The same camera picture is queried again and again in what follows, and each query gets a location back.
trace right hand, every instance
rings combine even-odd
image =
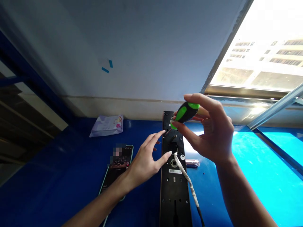
[[[184,124],[177,121],[171,121],[171,123],[200,155],[213,161],[216,165],[223,165],[233,159],[231,142],[234,126],[222,104],[200,93],[186,94],[184,100],[200,104],[198,113],[193,119],[202,123],[204,134],[197,136]]]

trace wall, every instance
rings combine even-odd
[[[61,95],[180,101],[201,90],[245,2],[1,0],[0,27]]]

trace screwdriver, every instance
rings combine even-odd
[[[189,121],[191,118],[193,118],[196,115],[196,113],[199,110],[199,107],[200,107],[199,104],[195,104],[191,102],[183,103],[182,106],[180,106],[180,108],[178,109],[175,121],[178,121],[180,123]],[[171,125],[171,129],[165,135],[167,135],[172,129],[177,130],[175,126],[173,126],[172,124],[170,125]]]

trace sticker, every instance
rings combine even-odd
[[[181,170],[168,169],[168,172],[182,174]]]
[[[109,71],[106,69],[106,68],[101,68],[104,72],[107,72],[107,73],[109,73]]]
[[[113,62],[112,60],[108,60],[110,62],[110,67],[112,68],[113,67]]]

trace wire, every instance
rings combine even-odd
[[[198,203],[198,199],[197,199],[197,196],[196,196],[196,192],[195,192],[195,189],[193,188],[192,181],[189,178],[189,176],[187,175],[187,173],[185,172],[181,162],[179,161],[179,159],[177,157],[177,154],[178,154],[178,152],[174,153],[176,163],[177,163],[179,169],[181,170],[181,172],[183,173],[183,175],[185,176],[185,178],[187,179],[187,181],[189,182],[189,187],[190,187],[190,190],[192,191],[193,199],[195,201],[195,204],[196,204],[196,207],[197,207],[200,219],[201,219],[202,227],[205,227],[204,221],[203,221],[203,218],[202,218],[202,213],[201,213],[201,210],[200,210],[200,206],[199,206],[199,203]]]

